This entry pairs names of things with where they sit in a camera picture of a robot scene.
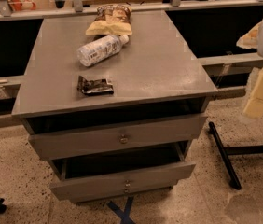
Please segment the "black rxbar chocolate wrapper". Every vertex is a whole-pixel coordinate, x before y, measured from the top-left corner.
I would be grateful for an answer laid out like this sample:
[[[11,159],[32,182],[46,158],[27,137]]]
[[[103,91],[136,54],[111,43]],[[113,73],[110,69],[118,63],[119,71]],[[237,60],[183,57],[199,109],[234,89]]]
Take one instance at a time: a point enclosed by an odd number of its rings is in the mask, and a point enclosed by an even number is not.
[[[77,90],[88,96],[114,93],[113,84],[109,80],[86,80],[83,76],[78,77]]]

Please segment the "black stand base leg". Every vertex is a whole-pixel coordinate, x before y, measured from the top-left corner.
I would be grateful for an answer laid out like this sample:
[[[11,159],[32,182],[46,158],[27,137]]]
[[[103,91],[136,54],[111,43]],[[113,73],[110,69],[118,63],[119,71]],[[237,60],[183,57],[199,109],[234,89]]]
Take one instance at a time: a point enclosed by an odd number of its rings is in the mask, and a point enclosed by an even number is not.
[[[223,163],[225,163],[225,167],[228,171],[228,175],[230,177],[229,185],[236,190],[240,190],[242,188],[242,185],[240,183],[239,178],[236,175],[236,172],[229,159],[229,156],[263,154],[263,145],[225,147],[215,127],[215,124],[213,122],[209,122],[208,125],[209,125],[209,133],[214,138],[216,146],[223,160]]]

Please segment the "grey wooden drawer cabinet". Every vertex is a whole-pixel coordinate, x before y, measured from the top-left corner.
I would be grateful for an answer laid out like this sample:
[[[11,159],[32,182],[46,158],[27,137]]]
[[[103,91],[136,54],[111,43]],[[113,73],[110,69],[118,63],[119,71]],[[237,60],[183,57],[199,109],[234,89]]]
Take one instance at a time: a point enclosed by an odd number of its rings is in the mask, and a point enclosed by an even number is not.
[[[12,111],[29,137],[204,114],[215,85],[165,12],[133,13],[129,43],[119,54],[87,68],[76,51],[92,41],[85,31],[93,19],[43,20]],[[79,76],[107,79],[114,93],[84,95],[77,90]],[[109,175],[188,162],[192,140],[44,161],[58,177],[54,182]]]

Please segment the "yellow chip bag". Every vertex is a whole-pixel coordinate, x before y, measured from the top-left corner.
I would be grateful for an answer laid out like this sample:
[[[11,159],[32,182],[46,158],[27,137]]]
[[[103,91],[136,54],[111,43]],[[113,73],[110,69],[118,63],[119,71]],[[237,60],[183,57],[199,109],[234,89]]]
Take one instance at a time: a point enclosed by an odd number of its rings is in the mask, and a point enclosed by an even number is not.
[[[108,4],[97,7],[97,16],[87,35],[132,35],[132,10],[129,6]]]

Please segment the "brass upper drawer knob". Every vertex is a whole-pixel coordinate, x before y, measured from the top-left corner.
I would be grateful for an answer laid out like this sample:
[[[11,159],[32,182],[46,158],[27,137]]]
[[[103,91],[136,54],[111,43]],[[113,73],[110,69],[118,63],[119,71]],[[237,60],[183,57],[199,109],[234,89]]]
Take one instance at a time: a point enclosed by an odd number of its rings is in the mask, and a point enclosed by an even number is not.
[[[121,135],[119,141],[121,144],[127,144],[128,143],[128,137],[126,135]]]

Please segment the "brass drawer knob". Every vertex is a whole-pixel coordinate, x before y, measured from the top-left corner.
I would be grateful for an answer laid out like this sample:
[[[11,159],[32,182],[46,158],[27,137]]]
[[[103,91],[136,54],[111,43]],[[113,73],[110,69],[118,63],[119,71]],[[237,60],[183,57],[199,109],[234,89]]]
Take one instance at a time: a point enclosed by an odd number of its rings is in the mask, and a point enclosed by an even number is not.
[[[124,193],[129,193],[130,192],[130,187],[131,187],[131,182],[130,180],[126,180],[124,184]]]
[[[121,144],[127,144],[128,143],[128,137],[126,135],[121,135],[119,141]]]

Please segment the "clear plastic water bottle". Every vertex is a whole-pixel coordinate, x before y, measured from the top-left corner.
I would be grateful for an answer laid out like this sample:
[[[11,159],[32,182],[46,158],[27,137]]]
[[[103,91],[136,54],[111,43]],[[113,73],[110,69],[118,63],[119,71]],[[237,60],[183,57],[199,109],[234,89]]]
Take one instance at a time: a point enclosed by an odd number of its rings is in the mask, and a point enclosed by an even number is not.
[[[77,58],[81,64],[90,67],[119,53],[128,42],[127,35],[107,35],[80,47]]]

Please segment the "upper grey drawer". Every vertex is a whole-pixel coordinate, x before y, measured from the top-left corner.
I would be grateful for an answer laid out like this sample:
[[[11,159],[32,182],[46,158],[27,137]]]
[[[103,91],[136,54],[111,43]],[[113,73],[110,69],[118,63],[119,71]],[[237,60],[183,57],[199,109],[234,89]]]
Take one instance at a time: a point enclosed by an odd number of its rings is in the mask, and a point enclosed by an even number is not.
[[[138,120],[34,134],[29,137],[29,142],[41,160],[57,160],[196,139],[205,121],[204,114]],[[121,135],[128,137],[127,144],[120,143]]]

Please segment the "grey drawer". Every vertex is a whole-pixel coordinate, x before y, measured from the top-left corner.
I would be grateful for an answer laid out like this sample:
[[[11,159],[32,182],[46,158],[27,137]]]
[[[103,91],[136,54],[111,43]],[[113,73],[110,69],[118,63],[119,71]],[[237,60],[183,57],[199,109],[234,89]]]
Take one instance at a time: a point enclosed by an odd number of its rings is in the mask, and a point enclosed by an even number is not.
[[[192,161],[179,161],[159,167],[52,182],[50,190],[60,201],[88,202],[174,186],[180,179],[189,178],[194,167]],[[123,191],[126,180],[131,182],[129,193]]]
[[[204,114],[138,120],[34,134],[29,137],[29,142],[41,160],[57,160],[196,139],[205,121]],[[121,135],[128,137],[127,144],[120,143]]]

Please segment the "brass lower drawer knob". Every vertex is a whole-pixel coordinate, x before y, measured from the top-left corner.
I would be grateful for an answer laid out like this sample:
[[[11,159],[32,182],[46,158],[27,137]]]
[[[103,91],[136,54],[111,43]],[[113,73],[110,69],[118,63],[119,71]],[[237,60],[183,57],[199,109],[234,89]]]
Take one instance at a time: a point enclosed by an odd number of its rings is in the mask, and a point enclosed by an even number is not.
[[[124,193],[129,193],[130,192],[130,187],[131,187],[131,182],[130,180],[126,180],[124,184]]]

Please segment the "blue tape cross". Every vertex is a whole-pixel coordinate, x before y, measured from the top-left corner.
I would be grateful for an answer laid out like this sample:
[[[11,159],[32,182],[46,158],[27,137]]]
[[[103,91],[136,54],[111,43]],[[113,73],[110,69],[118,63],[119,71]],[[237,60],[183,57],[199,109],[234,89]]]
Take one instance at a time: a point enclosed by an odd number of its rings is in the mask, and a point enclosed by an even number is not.
[[[114,202],[110,201],[107,206],[120,218],[120,224],[135,224],[130,218],[133,197],[128,197],[124,209],[121,210]]]

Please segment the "lower grey drawer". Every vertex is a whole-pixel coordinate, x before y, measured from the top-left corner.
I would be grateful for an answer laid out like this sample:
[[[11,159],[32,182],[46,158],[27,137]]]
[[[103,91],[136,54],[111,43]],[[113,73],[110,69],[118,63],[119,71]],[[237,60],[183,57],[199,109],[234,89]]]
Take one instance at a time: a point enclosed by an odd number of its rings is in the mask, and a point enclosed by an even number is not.
[[[189,178],[194,167],[192,161],[179,161],[159,167],[52,182],[50,190],[60,201],[88,202],[174,186],[180,179]],[[131,182],[129,193],[123,191],[126,180]]]

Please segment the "grey metal shelf rail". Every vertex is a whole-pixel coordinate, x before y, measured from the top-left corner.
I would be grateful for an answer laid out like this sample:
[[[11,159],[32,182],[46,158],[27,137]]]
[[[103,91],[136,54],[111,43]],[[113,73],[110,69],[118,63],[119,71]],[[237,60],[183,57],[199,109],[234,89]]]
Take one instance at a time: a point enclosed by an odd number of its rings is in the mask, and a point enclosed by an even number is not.
[[[208,9],[220,7],[250,7],[263,6],[263,2],[257,0],[210,0],[210,1],[182,1],[179,7],[173,7],[170,4],[142,4],[133,5],[132,12],[143,12],[151,10],[191,10],[191,9]],[[97,9],[95,7],[85,7],[82,12],[75,12],[73,8],[62,8],[55,10],[29,10],[12,13],[10,16],[4,17],[0,14],[0,21],[18,21],[18,20],[34,20],[46,18],[74,17],[95,15]]]

